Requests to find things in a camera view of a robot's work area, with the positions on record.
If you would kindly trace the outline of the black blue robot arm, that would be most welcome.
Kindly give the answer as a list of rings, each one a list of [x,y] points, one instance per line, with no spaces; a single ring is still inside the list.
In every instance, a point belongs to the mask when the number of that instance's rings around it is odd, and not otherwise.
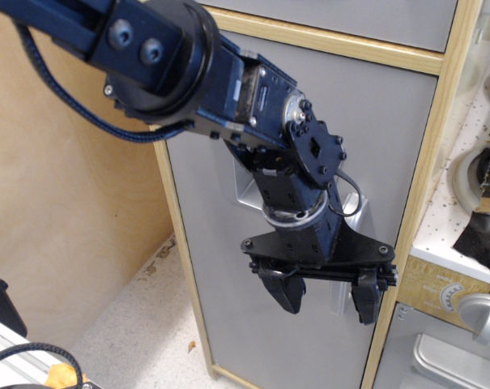
[[[271,296],[297,313],[305,280],[348,282],[360,321],[376,322],[397,283],[394,250],[347,224],[336,182],[343,140],[316,119],[296,81],[222,36],[193,1],[0,1],[27,56],[71,108],[120,139],[151,143],[185,131],[224,141],[254,178],[271,233],[242,242]],[[106,74],[106,93],[152,132],[129,132],[86,110],[50,74],[30,31]]]

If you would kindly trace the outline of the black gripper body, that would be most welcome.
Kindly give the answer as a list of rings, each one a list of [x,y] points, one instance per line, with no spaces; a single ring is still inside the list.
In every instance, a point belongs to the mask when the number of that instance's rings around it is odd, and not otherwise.
[[[376,275],[380,289],[396,285],[394,248],[360,233],[352,233],[356,243],[352,266],[339,266],[338,247],[347,241],[341,233],[347,214],[335,181],[323,187],[304,180],[256,183],[263,198],[262,214],[273,228],[241,244],[256,274],[260,268],[281,272],[299,268],[304,278],[340,280],[345,276],[352,284],[360,275]]]

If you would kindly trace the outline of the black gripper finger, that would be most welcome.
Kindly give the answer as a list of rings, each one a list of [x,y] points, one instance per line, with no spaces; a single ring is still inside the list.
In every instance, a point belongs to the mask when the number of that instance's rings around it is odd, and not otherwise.
[[[300,312],[302,297],[306,293],[306,285],[302,276],[298,274],[299,268],[289,272],[270,269],[259,269],[258,276],[266,290],[291,314]]]
[[[359,320],[364,325],[377,321],[381,305],[381,290],[376,275],[360,275],[352,283],[352,297]]]

